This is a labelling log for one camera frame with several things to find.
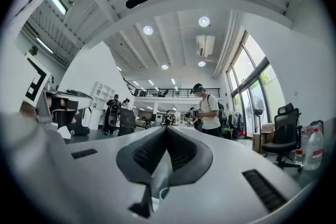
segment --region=floor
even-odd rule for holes
[[[75,135],[72,136],[70,140],[65,140],[66,144],[71,143],[80,143],[85,141],[93,141],[93,140],[100,140],[100,139],[110,139],[116,137],[116,133],[114,136],[112,135],[104,135],[102,129],[98,129],[97,131],[91,130],[89,135]],[[252,140],[242,140],[238,139],[236,140],[237,143],[242,144],[246,146],[249,150],[252,150]],[[289,155],[292,159],[294,159],[294,153],[291,153]],[[275,163],[276,162],[276,155],[269,155],[266,157],[270,162]],[[287,163],[293,163],[290,159],[286,158]],[[323,170],[323,166],[326,165],[327,161],[322,161],[322,165],[318,170],[315,171],[306,171],[303,170],[301,173],[298,173],[297,168],[284,168],[284,171],[289,174],[298,184],[301,188],[304,188],[306,185],[311,183],[314,180],[317,180],[321,170]]]

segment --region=water bottle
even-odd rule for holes
[[[301,131],[301,147],[295,151],[295,164],[299,164],[303,166],[303,162],[305,161],[307,145],[309,141],[310,135],[306,132],[306,130]]]
[[[316,170],[320,167],[323,155],[323,134],[318,128],[314,128],[314,132],[309,138],[306,157],[304,159],[303,168],[305,170]]]

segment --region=railing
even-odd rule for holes
[[[130,90],[131,95],[134,95],[135,91],[137,90],[131,83],[129,83],[126,79],[124,79],[127,88]]]
[[[211,88],[206,89],[208,94],[213,95],[216,98],[220,98],[219,94],[220,88]],[[134,91],[134,96],[136,97],[173,97],[173,98],[197,98],[195,94],[191,93],[191,89],[146,89],[139,90],[136,89]]]

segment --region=stand fan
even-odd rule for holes
[[[252,129],[257,129],[259,128],[259,153],[261,149],[261,123],[264,120],[264,103],[262,100],[254,96],[248,101],[248,108],[247,108],[247,117],[248,117],[248,122],[252,126]]]

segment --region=chair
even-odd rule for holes
[[[273,141],[262,145],[261,148],[266,152],[278,154],[275,164],[280,168],[297,167],[300,173],[302,167],[299,164],[290,164],[282,160],[286,156],[293,161],[288,154],[301,147],[302,126],[298,126],[299,115],[299,109],[294,109],[291,103],[279,108],[278,115],[274,117],[275,134]]]

